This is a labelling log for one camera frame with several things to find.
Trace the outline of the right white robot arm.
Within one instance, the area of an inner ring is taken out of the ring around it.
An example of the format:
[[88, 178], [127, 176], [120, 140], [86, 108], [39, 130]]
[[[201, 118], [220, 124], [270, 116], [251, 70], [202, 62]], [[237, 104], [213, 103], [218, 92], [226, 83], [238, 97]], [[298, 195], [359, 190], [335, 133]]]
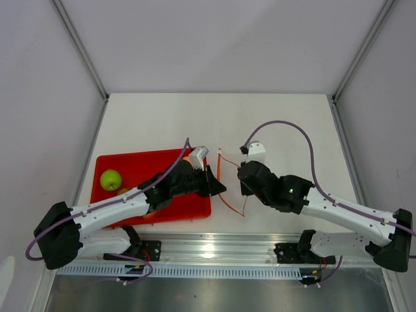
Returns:
[[321, 194], [312, 182], [298, 176], [276, 176], [257, 161], [237, 171], [241, 185], [263, 205], [281, 213], [295, 213], [329, 221], [346, 233], [302, 232], [298, 243], [277, 246], [280, 263], [335, 263], [337, 256], [372, 259], [394, 272], [407, 272], [410, 260], [412, 214], [404, 209], [388, 213], [359, 204], [345, 204]]

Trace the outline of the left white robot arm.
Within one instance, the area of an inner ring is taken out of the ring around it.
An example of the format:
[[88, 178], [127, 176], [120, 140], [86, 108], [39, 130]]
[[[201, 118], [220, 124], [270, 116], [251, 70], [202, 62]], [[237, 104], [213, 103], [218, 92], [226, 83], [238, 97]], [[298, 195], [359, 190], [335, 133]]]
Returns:
[[40, 260], [50, 269], [71, 263], [86, 245], [89, 234], [119, 221], [145, 216], [171, 205], [176, 197], [196, 194], [210, 198], [226, 191], [211, 167], [193, 168], [186, 160], [171, 165], [165, 172], [121, 195], [87, 206], [54, 204], [34, 230]]

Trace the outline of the small orange peach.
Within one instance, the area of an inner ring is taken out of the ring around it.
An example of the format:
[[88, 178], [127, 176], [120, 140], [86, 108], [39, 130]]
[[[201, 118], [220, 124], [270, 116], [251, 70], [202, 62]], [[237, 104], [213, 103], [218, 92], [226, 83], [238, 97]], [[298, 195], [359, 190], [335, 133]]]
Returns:
[[124, 193], [126, 193], [128, 191], [129, 191], [128, 188], [119, 188], [116, 194], [117, 195], [121, 195], [121, 194], [124, 194]]

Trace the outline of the red plastic tray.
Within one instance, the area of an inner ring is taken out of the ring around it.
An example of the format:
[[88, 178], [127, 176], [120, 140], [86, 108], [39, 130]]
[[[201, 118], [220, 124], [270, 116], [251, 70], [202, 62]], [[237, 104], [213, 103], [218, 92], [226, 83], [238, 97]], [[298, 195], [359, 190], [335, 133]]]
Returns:
[[[180, 154], [181, 149], [164, 149], [102, 155], [96, 160], [90, 202], [100, 202], [120, 194], [122, 189], [132, 189], [149, 180], [155, 174], [165, 171]], [[106, 191], [100, 184], [103, 172], [114, 170], [121, 175], [122, 184], [115, 191]], [[211, 199], [201, 198], [196, 194], [187, 194], [174, 198], [172, 204], [150, 217], [136, 216], [121, 220], [110, 227], [156, 224], [207, 218], [211, 215]]]

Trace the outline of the green apple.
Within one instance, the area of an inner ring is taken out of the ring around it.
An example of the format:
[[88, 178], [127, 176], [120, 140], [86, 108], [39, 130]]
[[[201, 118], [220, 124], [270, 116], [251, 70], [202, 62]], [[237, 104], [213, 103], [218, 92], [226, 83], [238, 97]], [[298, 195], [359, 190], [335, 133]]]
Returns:
[[116, 170], [106, 170], [101, 174], [99, 183], [103, 190], [111, 192], [120, 188], [122, 177]]

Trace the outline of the aluminium front rail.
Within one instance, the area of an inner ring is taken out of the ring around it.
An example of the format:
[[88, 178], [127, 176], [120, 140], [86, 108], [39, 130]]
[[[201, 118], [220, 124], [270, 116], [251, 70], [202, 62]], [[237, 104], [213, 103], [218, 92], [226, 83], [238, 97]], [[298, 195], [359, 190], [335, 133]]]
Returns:
[[303, 235], [224, 234], [224, 233], [128, 233], [126, 230], [101, 230], [83, 239], [85, 247], [74, 261], [110, 261], [122, 254], [137, 257], [142, 241], [161, 241], [158, 263], [190, 264], [265, 264], [277, 263], [274, 245], [298, 243], [319, 256], [340, 256], [346, 262], [373, 263], [366, 251], [368, 239], [357, 233], [314, 234], [311, 240]]

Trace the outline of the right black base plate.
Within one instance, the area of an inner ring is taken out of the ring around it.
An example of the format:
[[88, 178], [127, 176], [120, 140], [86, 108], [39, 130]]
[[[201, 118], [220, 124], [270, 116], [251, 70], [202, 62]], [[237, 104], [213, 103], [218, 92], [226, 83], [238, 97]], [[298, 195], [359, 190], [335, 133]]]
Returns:
[[318, 265], [321, 260], [325, 260], [328, 265], [336, 264], [335, 256], [321, 257], [307, 248], [306, 245], [301, 244], [299, 246], [298, 243], [277, 243], [274, 245], [274, 253], [279, 264]]

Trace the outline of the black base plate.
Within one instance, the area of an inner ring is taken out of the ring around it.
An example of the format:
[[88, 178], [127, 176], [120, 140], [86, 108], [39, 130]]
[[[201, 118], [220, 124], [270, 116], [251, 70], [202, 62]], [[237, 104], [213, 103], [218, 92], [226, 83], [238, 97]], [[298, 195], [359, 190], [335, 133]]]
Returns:
[[318, 265], [321, 260], [325, 260], [328, 265], [336, 264], [335, 256], [321, 257], [307, 248], [306, 245], [301, 244], [299, 246], [298, 243], [277, 243], [274, 245], [274, 253], [279, 264]]
[[137, 256], [147, 262], [160, 261], [162, 242], [159, 240], [143, 240]]

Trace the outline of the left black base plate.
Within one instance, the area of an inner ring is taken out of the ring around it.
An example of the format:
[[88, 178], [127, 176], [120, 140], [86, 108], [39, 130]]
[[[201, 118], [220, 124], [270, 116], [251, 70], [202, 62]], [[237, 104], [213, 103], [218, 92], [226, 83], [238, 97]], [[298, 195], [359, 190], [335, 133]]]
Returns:
[[137, 256], [147, 262], [160, 261], [162, 242], [159, 240], [143, 240]]

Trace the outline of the right aluminium frame post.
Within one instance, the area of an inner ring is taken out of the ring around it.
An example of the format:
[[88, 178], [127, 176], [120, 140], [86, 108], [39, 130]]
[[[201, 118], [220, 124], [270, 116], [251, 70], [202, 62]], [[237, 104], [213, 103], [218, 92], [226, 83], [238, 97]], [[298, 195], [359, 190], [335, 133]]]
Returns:
[[351, 63], [348, 65], [345, 74], [331, 97], [335, 104], [337, 104], [340, 100], [343, 92], [346, 90], [356, 72], [359, 70], [361, 63], [365, 60], [365, 57], [368, 55], [371, 47], [374, 45], [376, 39], [380, 35], [384, 25], [387, 23], [387, 20], [393, 13], [398, 3], [399, 1], [397, 0], [386, 0], [382, 3], [381, 9], [379, 9], [374, 21], [371, 23]]

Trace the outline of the aluminium frame post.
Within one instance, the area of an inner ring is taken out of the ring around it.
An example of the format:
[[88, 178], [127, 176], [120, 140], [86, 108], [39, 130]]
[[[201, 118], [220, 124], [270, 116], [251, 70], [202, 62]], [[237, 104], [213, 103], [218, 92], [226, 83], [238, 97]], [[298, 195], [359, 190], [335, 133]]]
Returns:
[[397, 0], [386, 0], [382, 3], [381, 9], [379, 9], [374, 21], [371, 23], [351, 63], [348, 65], [345, 74], [331, 97], [335, 104], [337, 104], [340, 100], [343, 92], [346, 90], [356, 72], [359, 70], [361, 63], [365, 60], [365, 57], [368, 55], [371, 47], [374, 45], [376, 39], [380, 35], [384, 25], [387, 23], [387, 20], [393, 13], [398, 3], [399, 1]]
[[70, 42], [73, 45], [73, 48], [81, 61], [81, 64], [83, 65], [88, 76], [92, 80], [92, 83], [95, 86], [98, 94], [104, 101], [108, 100], [109, 94], [105, 90], [104, 84], [101, 78], [99, 77], [98, 71], [96, 70], [96, 67], [94, 66], [90, 58], [90, 55], [86, 50], [85, 45], [83, 44], [83, 41], [79, 36], [79, 33], [77, 32], [77, 29], [75, 28], [75, 25], [72, 19], [70, 18], [70, 15], [68, 14], [68, 11], [66, 10], [64, 2], [61, 0], [50, 0], [49, 2], [53, 7], [64, 30], [66, 31], [70, 39]]

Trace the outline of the left aluminium frame post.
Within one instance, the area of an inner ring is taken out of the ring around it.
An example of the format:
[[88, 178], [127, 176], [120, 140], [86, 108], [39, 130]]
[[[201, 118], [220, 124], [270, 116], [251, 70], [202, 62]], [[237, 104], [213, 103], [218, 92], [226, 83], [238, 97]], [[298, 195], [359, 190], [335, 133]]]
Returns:
[[109, 94], [105, 90], [104, 84], [101, 78], [99, 77], [98, 71], [96, 70], [96, 67], [94, 66], [90, 58], [90, 55], [86, 50], [85, 45], [83, 44], [83, 41], [79, 36], [79, 33], [77, 32], [77, 29], [75, 28], [75, 25], [72, 19], [70, 18], [70, 15], [68, 14], [68, 11], [66, 10], [64, 2], [61, 0], [50, 0], [49, 2], [53, 7], [64, 30], [66, 31], [70, 39], [70, 42], [73, 45], [73, 48], [81, 61], [81, 64], [83, 65], [88, 76], [92, 80], [92, 83], [95, 86], [98, 94], [104, 101], [108, 100]]

